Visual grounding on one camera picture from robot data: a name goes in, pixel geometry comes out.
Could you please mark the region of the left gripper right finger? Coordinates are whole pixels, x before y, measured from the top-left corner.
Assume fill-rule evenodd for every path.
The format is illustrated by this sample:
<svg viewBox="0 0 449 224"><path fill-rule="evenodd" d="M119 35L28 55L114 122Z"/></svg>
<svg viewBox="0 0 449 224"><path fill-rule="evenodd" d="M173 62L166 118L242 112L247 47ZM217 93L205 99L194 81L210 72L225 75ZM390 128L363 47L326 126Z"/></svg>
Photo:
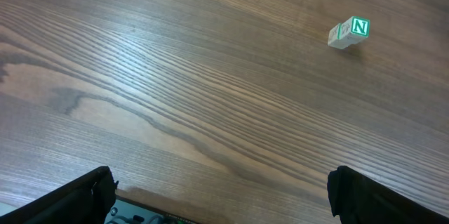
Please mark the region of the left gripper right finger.
<svg viewBox="0 0 449 224"><path fill-rule="evenodd" d="M342 224L448 224L447 217L348 166L328 174L327 191L332 215Z"/></svg>

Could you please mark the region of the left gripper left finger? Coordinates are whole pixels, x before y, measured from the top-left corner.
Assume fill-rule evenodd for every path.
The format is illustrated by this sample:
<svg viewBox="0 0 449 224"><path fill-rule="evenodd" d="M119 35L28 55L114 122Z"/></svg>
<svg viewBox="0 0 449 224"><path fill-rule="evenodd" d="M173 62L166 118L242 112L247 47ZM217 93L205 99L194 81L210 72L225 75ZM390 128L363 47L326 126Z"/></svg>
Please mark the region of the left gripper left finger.
<svg viewBox="0 0 449 224"><path fill-rule="evenodd" d="M116 201L117 183L108 166L78 177L1 217L3 224L103 223Z"/></svg>

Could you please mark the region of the green N letter block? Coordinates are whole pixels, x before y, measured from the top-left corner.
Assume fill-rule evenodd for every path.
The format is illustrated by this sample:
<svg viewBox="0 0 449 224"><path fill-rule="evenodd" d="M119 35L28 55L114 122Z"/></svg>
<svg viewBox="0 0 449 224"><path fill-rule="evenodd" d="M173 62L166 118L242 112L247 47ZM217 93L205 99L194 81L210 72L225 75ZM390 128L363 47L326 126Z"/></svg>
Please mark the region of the green N letter block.
<svg viewBox="0 0 449 224"><path fill-rule="evenodd" d="M352 16L340 26L337 47L344 49L350 45L362 42L370 34L370 20Z"/></svg>

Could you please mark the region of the green V letter block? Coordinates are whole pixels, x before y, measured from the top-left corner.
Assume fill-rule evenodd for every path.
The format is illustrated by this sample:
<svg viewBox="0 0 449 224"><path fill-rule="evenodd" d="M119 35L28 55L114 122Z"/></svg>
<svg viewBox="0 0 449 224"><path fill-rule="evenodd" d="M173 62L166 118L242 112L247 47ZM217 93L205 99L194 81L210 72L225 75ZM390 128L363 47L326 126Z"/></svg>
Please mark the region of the green V letter block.
<svg viewBox="0 0 449 224"><path fill-rule="evenodd" d="M334 28L332 28L329 31L328 35L328 45L334 48L340 48L341 47L341 41L340 41L340 29L341 24L338 23Z"/></svg>

